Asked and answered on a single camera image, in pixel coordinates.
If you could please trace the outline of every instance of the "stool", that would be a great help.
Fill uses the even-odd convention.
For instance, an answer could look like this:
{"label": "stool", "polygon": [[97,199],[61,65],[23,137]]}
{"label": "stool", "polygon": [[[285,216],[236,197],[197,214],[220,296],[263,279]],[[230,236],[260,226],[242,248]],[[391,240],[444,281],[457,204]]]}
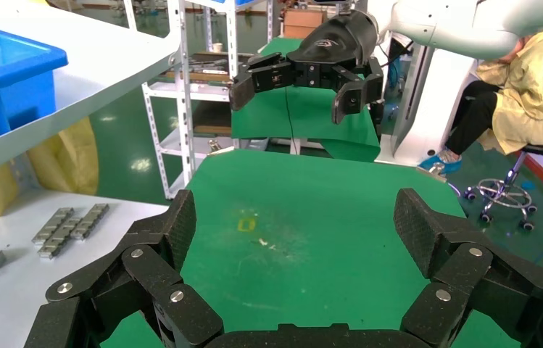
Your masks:
{"label": "stool", "polygon": [[[523,213],[523,219],[519,222],[519,226],[527,231],[534,229],[534,224],[527,220],[527,215],[536,212],[538,208],[533,204],[527,191],[515,185],[515,180],[527,154],[540,154],[543,156],[543,145],[529,144],[523,147],[513,169],[508,172],[504,180],[483,179],[478,182],[476,189],[488,201],[480,214],[480,219],[485,223],[492,220],[489,210],[493,207],[493,204],[499,204],[504,207],[520,209],[521,213]],[[474,200],[476,198],[474,188],[468,187],[463,196],[466,199]]]}

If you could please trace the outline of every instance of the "blue container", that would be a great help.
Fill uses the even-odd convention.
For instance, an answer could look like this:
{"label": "blue container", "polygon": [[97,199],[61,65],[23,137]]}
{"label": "blue container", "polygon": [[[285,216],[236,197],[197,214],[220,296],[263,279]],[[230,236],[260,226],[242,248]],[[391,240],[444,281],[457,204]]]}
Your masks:
{"label": "blue container", "polygon": [[[224,4],[225,0],[213,0],[215,2],[220,2],[222,4]],[[228,0],[228,1],[236,1],[237,5],[241,6],[241,5],[245,5],[249,2],[253,2],[254,0]]]}
{"label": "blue container", "polygon": [[0,135],[56,111],[53,69],[66,52],[0,31]]}

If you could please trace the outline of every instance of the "green table surface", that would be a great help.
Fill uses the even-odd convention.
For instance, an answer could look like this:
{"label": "green table surface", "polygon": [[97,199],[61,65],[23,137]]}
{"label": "green table surface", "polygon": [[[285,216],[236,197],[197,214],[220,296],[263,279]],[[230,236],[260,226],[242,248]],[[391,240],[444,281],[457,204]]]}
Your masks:
{"label": "green table surface", "polygon": [[[262,55],[286,54],[301,40],[274,38]],[[331,105],[336,93],[328,89],[287,87],[257,94],[243,109],[233,113],[232,137],[291,137],[289,114],[295,138],[320,139],[334,158],[373,162],[380,152],[369,111],[348,115],[339,125],[331,122]]]}
{"label": "green table surface", "polygon": [[[246,150],[208,157],[188,185],[198,220],[182,276],[227,332],[280,323],[399,328],[428,283],[392,220],[405,187],[463,216],[448,186],[412,168]],[[453,348],[518,346],[474,312]],[[135,314],[109,347],[160,343]]]}

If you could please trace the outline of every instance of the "yellow plastic bag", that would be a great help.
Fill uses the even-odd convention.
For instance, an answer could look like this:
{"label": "yellow plastic bag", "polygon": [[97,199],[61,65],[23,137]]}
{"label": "yellow plastic bag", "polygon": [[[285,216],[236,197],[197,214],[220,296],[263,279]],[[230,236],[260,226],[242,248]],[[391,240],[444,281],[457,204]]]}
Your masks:
{"label": "yellow plastic bag", "polygon": [[[28,150],[38,182],[46,189],[95,194],[98,154],[88,117]],[[17,183],[8,164],[0,166],[0,215],[17,196]]]}

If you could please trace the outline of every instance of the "blue shoe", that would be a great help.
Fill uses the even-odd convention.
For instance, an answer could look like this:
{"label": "blue shoe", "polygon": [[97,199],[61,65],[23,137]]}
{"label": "blue shoe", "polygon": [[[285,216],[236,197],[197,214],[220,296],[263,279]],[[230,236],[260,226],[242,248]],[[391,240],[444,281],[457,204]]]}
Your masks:
{"label": "blue shoe", "polygon": [[443,161],[439,154],[436,154],[433,157],[430,157],[428,159],[425,159],[422,163],[418,165],[418,167],[423,168],[424,170],[429,171],[431,167],[433,167],[436,163],[442,163],[444,165],[444,169],[440,172],[440,174],[448,174],[458,171],[461,168],[461,159],[459,159],[456,162],[448,163]]}

